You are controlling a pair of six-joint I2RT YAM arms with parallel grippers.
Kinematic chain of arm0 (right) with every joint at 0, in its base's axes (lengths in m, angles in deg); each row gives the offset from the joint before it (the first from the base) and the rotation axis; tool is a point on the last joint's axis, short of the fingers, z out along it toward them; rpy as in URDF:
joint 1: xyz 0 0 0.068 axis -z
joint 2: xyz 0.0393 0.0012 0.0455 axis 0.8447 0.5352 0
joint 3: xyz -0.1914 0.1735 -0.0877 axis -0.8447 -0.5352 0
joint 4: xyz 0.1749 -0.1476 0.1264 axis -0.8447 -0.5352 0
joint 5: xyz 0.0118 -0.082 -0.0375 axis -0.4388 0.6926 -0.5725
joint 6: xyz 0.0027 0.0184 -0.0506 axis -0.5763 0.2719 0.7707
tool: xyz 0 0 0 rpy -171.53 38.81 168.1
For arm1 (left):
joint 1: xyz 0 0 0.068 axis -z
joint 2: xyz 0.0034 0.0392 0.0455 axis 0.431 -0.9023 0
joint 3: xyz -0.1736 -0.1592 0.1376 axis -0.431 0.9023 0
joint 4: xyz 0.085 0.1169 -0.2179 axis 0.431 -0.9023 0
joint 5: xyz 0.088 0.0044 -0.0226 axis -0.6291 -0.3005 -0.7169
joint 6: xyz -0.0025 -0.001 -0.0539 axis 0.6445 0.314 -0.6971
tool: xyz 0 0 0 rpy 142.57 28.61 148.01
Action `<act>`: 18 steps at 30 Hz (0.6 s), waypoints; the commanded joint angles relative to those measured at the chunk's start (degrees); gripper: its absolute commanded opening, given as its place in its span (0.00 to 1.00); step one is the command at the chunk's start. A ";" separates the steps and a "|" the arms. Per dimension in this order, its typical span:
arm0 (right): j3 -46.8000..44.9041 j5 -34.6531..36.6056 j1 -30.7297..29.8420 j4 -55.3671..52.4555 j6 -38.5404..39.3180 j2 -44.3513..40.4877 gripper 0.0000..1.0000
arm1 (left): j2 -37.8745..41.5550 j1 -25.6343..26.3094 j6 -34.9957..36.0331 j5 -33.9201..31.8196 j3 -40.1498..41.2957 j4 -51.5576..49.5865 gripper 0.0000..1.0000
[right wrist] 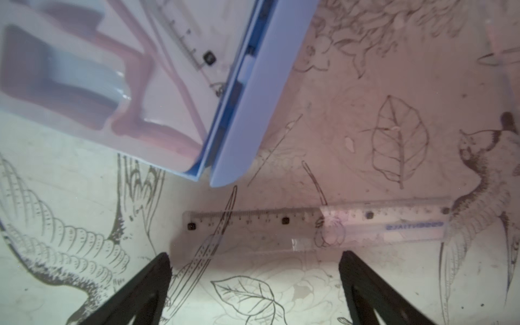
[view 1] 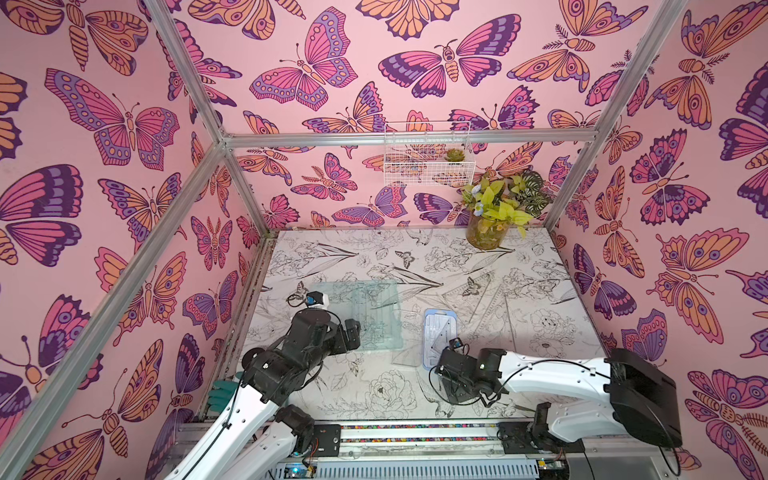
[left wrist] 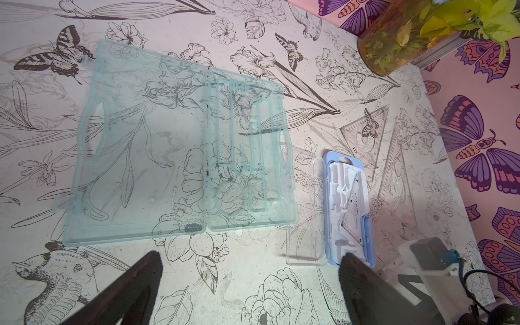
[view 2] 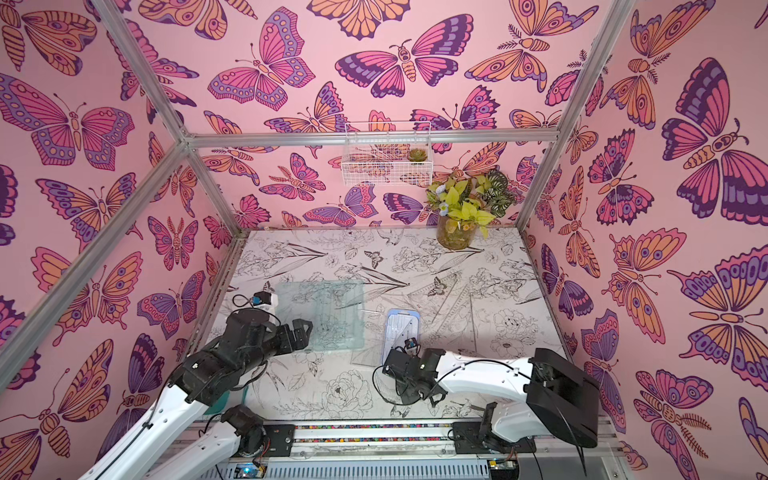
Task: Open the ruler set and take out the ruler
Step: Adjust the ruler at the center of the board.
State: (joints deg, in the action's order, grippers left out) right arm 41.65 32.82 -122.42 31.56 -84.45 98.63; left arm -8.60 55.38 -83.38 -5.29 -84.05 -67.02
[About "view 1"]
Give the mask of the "blue plastic geometry case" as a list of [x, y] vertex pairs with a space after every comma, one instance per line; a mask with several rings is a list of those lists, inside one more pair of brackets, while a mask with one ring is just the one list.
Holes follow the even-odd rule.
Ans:
[[427, 309], [423, 321], [422, 365], [434, 367], [442, 351], [457, 337], [458, 318], [451, 310]]

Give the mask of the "clear plastic ruler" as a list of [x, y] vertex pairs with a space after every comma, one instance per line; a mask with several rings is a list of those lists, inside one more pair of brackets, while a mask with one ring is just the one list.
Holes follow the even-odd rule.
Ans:
[[470, 326], [473, 348], [494, 347], [531, 354], [532, 310], [522, 298], [510, 298], [502, 287], [494, 287], [480, 301]]

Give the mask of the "green transparent ruler set pouch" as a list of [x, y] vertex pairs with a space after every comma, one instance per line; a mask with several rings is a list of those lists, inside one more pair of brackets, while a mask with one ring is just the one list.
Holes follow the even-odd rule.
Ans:
[[342, 320], [360, 323], [361, 351], [403, 347], [398, 284], [392, 280], [322, 282], [312, 286], [329, 297], [329, 309]]

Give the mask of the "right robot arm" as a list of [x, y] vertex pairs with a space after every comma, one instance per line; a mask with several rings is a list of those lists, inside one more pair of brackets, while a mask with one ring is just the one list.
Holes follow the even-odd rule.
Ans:
[[471, 356], [445, 348], [431, 373], [448, 403], [489, 408], [503, 396], [558, 395], [570, 403], [538, 407], [531, 427], [563, 443], [629, 435], [665, 449], [682, 446], [674, 380], [636, 353], [618, 348], [608, 357], [568, 360], [483, 348]]

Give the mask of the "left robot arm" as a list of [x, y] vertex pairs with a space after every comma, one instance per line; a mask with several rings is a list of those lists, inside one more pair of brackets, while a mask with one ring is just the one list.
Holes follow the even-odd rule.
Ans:
[[360, 323], [321, 308], [296, 312], [287, 333], [243, 356], [223, 413], [169, 479], [261, 479], [293, 453], [314, 449], [314, 419], [288, 404], [329, 356], [360, 347]]

